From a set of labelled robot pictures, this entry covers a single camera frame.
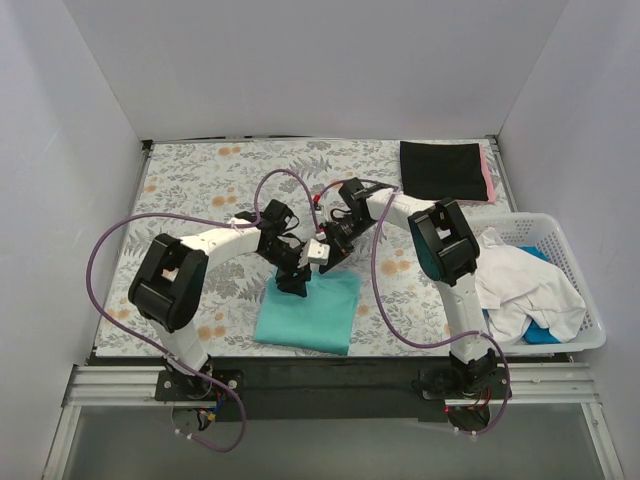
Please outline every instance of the table surface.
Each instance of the table surface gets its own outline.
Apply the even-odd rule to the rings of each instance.
[[[484,148],[496,189],[495,204],[467,203],[467,217],[510,211],[500,171],[488,140],[425,143],[479,143]],[[323,185],[350,177],[400,184],[399,142],[380,140],[252,140],[237,143],[156,144],[148,160],[134,213],[173,212],[228,220],[253,210],[260,178],[275,168],[290,168],[317,193]],[[308,238],[313,224],[304,192],[288,176],[269,179],[261,206],[270,199],[288,204],[301,221],[296,233]],[[339,206],[337,187],[325,203]],[[106,302],[107,310],[138,332],[157,339],[154,329],[127,300],[127,291],[151,242],[160,232],[192,235],[207,227],[171,219],[143,219],[131,224],[118,259]],[[383,227],[378,249],[380,292],[396,328],[406,337],[431,343],[448,337],[442,301],[420,269],[411,236],[392,225]],[[448,355],[448,347],[416,350],[399,342],[384,325],[371,288],[370,249],[373,229],[358,239],[355,252],[337,269],[360,275],[360,300],[351,333],[350,356]],[[253,341],[265,282],[274,267],[257,255],[244,255],[211,270],[194,318],[198,334],[213,356],[326,356],[313,350],[259,344]],[[158,356],[147,344],[102,319],[95,342],[99,357]]]

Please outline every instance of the white wall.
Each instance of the white wall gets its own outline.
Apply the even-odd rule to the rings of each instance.
[[[65,0],[140,138],[497,133],[566,0]]]
[[[1,0],[0,45],[0,478],[36,479],[97,325],[84,265],[127,213],[140,144],[62,0]]]
[[[554,215],[604,319],[585,355],[640,478],[640,4],[570,0],[499,140],[521,210]]]

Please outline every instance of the blue cloth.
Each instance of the blue cloth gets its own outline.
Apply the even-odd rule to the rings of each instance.
[[[360,298],[360,277],[351,272],[314,273],[307,297],[283,293],[267,282],[254,340],[346,355]]]
[[[520,247],[520,249],[545,262],[549,261],[549,258],[536,247]],[[540,328],[535,320],[531,321],[529,328],[524,332],[524,340],[532,345],[560,343],[560,340],[549,333],[548,328]]]

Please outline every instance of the black cloth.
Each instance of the black cloth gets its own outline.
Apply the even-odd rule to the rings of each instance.
[[[430,145],[400,142],[404,193],[421,200],[487,201],[480,145]]]

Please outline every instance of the robotic arm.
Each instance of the robotic arm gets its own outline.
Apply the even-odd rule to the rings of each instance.
[[[311,278],[309,263],[320,264],[322,274],[348,257],[354,250],[353,241],[380,219],[392,192],[383,184],[365,188],[356,178],[346,181],[339,193],[349,212],[323,223],[317,241],[311,239],[295,247],[283,239],[294,214],[277,200],[261,212],[255,227],[212,229],[180,239],[158,235],[134,278],[129,300],[142,316],[152,320],[160,340],[174,355],[211,375],[212,361],[192,322],[207,269],[256,252],[278,267],[276,284],[280,290],[304,297]],[[231,223],[253,223],[255,219],[253,213],[241,212]],[[420,266],[442,296],[451,334],[487,332],[473,277],[479,248],[457,203],[397,195],[385,220],[411,233]],[[484,388],[497,367],[495,352],[475,336],[453,342],[450,357],[465,392]],[[171,359],[166,367],[186,395],[207,396],[209,384],[182,371]]]

